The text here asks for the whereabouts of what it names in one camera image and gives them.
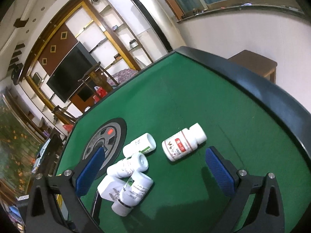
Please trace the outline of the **white bottle plant picture label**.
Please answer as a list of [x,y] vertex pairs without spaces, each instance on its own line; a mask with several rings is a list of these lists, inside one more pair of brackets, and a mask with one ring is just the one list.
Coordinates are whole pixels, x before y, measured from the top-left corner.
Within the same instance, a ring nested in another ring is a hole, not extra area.
[[134,171],[111,206],[112,210],[117,215],[126,217],[142,201],[153,183],[146,174]]

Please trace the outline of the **white power adapter plug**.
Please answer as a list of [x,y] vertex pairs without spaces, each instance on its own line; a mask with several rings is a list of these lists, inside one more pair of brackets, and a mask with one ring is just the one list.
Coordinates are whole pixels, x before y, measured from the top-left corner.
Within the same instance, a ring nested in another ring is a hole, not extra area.
[[124,185],[124,180],[106,175],[99,183],[97,190],[102,199],[115,201]]

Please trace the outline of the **red label white pill bottle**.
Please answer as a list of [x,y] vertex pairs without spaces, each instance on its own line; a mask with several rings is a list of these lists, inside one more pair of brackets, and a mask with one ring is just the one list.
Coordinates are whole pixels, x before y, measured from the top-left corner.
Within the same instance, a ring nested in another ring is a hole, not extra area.
[[195,123],[165,139],[161,145],[166,157],[171,162],[175,162],[194,152],[206,140],[207,135],[204,130],[198,123]]

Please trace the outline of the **middle white pill bottle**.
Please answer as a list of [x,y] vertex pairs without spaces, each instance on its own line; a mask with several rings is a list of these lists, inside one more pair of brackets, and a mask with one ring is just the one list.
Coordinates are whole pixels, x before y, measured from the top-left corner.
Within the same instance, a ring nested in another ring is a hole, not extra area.
[[148,170],[149,163],[143,153],[135,153],[130,157],[119,160],[107,168],[107,175],[116,178],[131,176],[135,171],[144,172]]

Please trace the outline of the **green label white pill bottle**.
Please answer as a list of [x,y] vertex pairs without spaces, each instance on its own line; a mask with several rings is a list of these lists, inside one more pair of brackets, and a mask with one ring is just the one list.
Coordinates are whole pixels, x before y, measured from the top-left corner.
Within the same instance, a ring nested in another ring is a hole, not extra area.
[[156,149],[156,141],[149,133],[145,133],[134,139],[122,149],[124,157],[130,157],[135,153],[148,154]]

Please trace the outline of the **red plastic bag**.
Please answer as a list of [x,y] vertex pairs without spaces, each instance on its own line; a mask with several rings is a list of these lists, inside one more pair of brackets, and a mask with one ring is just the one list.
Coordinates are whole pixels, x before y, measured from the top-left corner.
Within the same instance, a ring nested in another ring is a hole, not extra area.
[[100,86],[95,86],[94,89],[96,94],[93,96],[93,99],[94,102],[97,103],[107,95],[107,91]]

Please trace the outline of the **black flat screen television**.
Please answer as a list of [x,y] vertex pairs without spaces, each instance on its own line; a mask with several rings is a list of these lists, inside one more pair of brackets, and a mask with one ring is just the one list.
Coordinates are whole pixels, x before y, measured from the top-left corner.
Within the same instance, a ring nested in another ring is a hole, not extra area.
[[66,102],[80,87],[78,80],[96,64],[94,57],[78,42],[52,72],[47,85],[61,101]]

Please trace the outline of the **brown wooden stool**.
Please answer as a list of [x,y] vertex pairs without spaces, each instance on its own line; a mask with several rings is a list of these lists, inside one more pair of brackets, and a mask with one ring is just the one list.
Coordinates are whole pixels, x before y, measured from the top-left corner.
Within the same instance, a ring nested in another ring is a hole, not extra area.
[[249,50],[243,50],[236,55],[228,58],[229,61],[234,62],[257,75],[268,79],[272,83],[276,83],[276,68],[277,62],[251,52]]

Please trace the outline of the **dark wooden chair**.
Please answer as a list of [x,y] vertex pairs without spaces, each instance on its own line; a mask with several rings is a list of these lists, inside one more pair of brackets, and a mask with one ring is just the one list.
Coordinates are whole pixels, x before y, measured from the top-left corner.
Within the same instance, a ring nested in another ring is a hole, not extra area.
[[107,93],[111,92],[113,90],[112,86],[107,82],[107,77],[109,77],[116,86],[120,85],[112,75],[110,75],[107,70],[105,70],[101,66],[101,62],[98,62],[96,65],[92,66],[89,70],[85,72],[85,74],[82,76],[81,79],[78,80],[79,83],[85,84],[87,87],[89,87],[97,96],[100,97],[100,95],[96,92],[96,90],[92,87],[90,87],[87,84],[87,79],[90,78],[96,86],[102,87]]

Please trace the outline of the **silver tower air conditioner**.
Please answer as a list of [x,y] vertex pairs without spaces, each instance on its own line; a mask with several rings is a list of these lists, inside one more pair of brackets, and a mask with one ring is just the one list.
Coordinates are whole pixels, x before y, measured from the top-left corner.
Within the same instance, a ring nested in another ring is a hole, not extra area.
[[172,52],[185,42],[174,21],[169,17],[158,0],[131,0],[155,31],[167,52]]

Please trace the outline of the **wooden wall shelf unit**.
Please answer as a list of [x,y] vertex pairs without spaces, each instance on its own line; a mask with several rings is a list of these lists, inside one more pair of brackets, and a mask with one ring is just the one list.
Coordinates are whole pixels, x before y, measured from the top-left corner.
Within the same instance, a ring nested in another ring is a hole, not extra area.
[[[112,9],[112,5],[108,3],[98,12],[94,0],[71,0],[39,36],[26,65],[16,64],[12,71],[13,83],[18,84],[23,78],[26,79],[35,95],[65,125],[74,124],[76,117],[65,108],[52,103],[39,89],[30,72],[25,73],[24,70],[30,70],[35,62],[39,62],[49,77],[47,86],[60,100],[69,100],[79,110],[93,106],[94,99],[99,96],[94,86],[101,86],[108,93],[112,91],[112,86],[107,82],[107,79],[113,78],[108,72],[110,68],[124,62],[126,68],[141,70],[138,60],[130,54],[118,38],[116,30],[109,27],[103,17]],[[99,29],[100,38],[93,48],[87,48],[77,39],[85,29],[73,34],[65,24],[80,11],[86,12],[90,17],[87,28],[95,25]]]

